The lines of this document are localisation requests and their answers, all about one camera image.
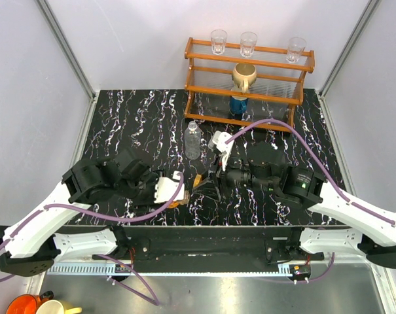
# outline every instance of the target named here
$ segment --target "black marble tabletop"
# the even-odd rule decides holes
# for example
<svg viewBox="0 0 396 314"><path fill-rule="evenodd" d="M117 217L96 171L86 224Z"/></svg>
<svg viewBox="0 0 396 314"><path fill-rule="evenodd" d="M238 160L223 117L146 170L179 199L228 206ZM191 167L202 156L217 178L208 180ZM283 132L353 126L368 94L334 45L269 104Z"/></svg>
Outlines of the black marble tabletop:
<svg viewBox="0 0 396 314"><path fill-rule="evenodd" d="M196 106L204 108L211 98L197 95ZM216 130L236 133L241 127L230 124L201 122L202 153L197 160L188 160L184 154L183 139L187 122L184 110L187 92L184 90L102 90L88 132L83 158L102 158L116 154L124 147L138 147L153 157L152 169L182 171L185 184L191 190L197 173L203 173L212 163L214 153L207 142ZM277 105L261 102L266 117L277 118ZM319 156L332 177L344 188L336 155L327 132L325 119L314 90L304 90L304 103L297 106L295 129ZM285 152L288 162L319 171L319 168L293 136L270 130L253 130L234 142L232 156L241 156L249 145L265 141ZM109 203L98 203L96 212L118 217L133 217L130 200L113 198ZM69 224L102 225L110 222L78 216ZM276 203L271 196L252 190L234 190L219 203L192 194L188 205L168 209L143 224L165 226L269 226L336 224L334 219L298 210Z"/></svg>

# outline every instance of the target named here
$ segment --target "gray wall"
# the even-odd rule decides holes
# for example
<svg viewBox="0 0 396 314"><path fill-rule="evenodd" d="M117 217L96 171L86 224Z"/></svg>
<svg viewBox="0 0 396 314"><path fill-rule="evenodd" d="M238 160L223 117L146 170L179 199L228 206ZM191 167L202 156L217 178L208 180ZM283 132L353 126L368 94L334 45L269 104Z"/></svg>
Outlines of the gray wall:
<svg viewBox="0 0 396 314"><path fill-rule="evenodd" d="M368 0L48 2L93 88L106 90L183 88L188 38L210 40L219 28L230 43L244 31L261 46L286 48L289 38L304 37L315 50L305 85L320 88Z"/></svg>
<svg viewBox="0 0 396 314"><path fill-rule="evenodd" d="M396 0L382 1L326 101L357 195L396 212Z"/></svg>
<svg viewBox="0 0 396 314"><path fill-rule="evenodd" d="M20 220L60 180L87 104L35 2L0 0L0 224ZM0 284L0 313L22 283Z"/></svg>

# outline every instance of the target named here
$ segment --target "wooden rack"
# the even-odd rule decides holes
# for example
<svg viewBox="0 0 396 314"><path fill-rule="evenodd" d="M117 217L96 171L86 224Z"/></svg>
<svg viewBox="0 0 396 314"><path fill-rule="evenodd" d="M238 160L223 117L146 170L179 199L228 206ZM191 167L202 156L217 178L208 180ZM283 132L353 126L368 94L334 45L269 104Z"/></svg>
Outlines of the wooden rack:
<svg viewBox="0 0 396 314"><path fill-rule="evenodd" d="M287 62L286 55L286 49L256 46L252 58L243 58L240 55L239 44L227 43L224 54L218 56L212 53L210 41L198 41L192 37L189 38L185 49L185 59L189 59L189 71L185 84L185 90L189 91L189 98L185 117L248 126L254 121L191 113L195 93L242 96L249 99L286 104L288 106L287 123L293 127L295 107L301 105L304 98L303 88L305 76L307 72L312 73L314 70L314 51L303 52L298 63ZM207 65L197 66L194 62L195 59L209 60L210 64L217 61L218 63L215 62L217 67ZM257 80L250 87L248 93L231 91L231 88L234 86L231 79L232 70L222 69L222 67L228 67L228 64L230 67L233 67L235 63L239 62L258 66ZM259 72L260 67L264 67L264 71ZM295 74L295 71L290 70L296 70L300 73L299 75L291 76L289 73ZM289 132L287 128L270 124L261 124L259 128Z"/></svg>

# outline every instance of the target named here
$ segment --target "cream mug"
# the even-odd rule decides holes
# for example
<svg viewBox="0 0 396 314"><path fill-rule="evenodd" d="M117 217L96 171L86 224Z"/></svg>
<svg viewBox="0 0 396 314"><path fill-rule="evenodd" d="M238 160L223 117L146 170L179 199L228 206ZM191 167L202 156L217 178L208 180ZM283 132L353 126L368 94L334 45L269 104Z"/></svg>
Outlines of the cream mug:
<svg viewBox="0 0 396 314"><path fill-rule="evenodd" d="M73 307L66 301L50 300L41 305L36 314L78 314L81 312L81 307Z"/></svg>
<svg viewBox="0 0 396 314"><path fill-rule="evenodd" d="M232 71L232 80L243 93L247 93L256 82L256 76L256 67L249 63L237 63Z"/></svg>

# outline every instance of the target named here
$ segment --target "clear plastic cup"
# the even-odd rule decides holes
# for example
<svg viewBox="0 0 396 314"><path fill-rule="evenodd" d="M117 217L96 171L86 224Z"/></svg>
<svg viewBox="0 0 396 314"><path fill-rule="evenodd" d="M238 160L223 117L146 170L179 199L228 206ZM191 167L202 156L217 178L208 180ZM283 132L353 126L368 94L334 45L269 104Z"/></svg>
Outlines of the clear plastic cup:
<svg viewBox="0 0 396 314"><path fill-rule="evenodd" d="M250 58L256 47L257 35L251 31L242 33L240 37L240 54L245 58Z"/></svg>
<svg viewBox="0 0 396 314"><path fill-rule="evenodd" d="M293 37L289 39L287 61L289 63L298 62L306 45L306 41L300 37Z"/></svg>
<svg viewBox="0 0 396 314"><path fill-rule="evenodd" d="M216 29L211 33L211 46L213 54L220 55L225 51L226 31Z"/></svg>

